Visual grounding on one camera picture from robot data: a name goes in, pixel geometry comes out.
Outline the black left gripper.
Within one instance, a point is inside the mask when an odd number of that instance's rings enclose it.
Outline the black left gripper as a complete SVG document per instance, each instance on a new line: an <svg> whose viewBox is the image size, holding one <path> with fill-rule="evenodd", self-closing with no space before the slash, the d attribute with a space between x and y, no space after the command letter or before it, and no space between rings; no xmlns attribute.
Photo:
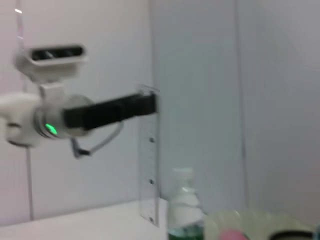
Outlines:
<svg viewBox="0 0 320 240"><path fill-rule="evenodd" d="M123 118L157 112L157 95L141 93L87 105L63 107L62 120L68 129L90 131L122 121Z"/></svg>

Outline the clear plastic ruler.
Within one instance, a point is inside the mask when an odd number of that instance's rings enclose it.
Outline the clear plastic ruler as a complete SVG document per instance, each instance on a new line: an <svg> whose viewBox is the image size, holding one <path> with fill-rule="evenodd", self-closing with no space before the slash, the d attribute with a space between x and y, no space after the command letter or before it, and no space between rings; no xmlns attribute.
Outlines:
<svg viewBox="0 0 320 240"><path fill-rule="evenodd" d="M138 121L139 214L159 226L159 116L152 113Z"/></svg>

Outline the clear water bottle green label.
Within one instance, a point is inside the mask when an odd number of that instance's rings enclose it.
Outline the clear water bottle green label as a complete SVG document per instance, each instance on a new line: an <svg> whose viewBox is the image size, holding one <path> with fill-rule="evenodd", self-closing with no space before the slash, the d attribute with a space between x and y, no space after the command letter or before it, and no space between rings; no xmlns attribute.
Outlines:
<svg viewBox="0 0 320 240"><path fill-rule="evenodd" d="M175 186L168 199L167 239L205 240L204 210L192 168L173 169Z"/></svg>

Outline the pink peach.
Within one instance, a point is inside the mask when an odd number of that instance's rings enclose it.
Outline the pink peach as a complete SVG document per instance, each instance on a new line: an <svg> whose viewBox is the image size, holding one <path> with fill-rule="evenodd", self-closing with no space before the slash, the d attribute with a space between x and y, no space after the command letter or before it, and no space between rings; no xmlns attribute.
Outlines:
<svg viewBox="0 0 320 240"><path fill-rule="evenodd" d="M247 235L237 229L227 229L221 232L218 240L249 240Z"/></svg>

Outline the translucent green fruit bowl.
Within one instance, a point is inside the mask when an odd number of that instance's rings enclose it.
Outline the translucent green fruit bowl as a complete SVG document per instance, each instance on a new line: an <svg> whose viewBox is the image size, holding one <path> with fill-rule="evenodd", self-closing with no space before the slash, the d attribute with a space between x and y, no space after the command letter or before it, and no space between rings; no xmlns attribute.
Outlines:
<svg viewBox="0 0 320 240"><path fill-rule="evenodd" d="M271 235L284 231L313 232L314 228L287 213L262 210L223 210L204 218L204 239L219 240L228 230L237 230L249 240L269 240Z"/></svg>

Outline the black mesh pen cup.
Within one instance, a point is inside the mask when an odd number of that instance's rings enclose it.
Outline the black mesh pen cup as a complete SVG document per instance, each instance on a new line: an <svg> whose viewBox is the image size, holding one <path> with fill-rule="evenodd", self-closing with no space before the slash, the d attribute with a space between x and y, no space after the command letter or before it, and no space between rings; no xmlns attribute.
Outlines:
<svg viewBox="0 0 320 240"><path fill-rule="evenodd" d="M279 231L270 235L268 240L314 240L314 234L302 230Z"/></svg>

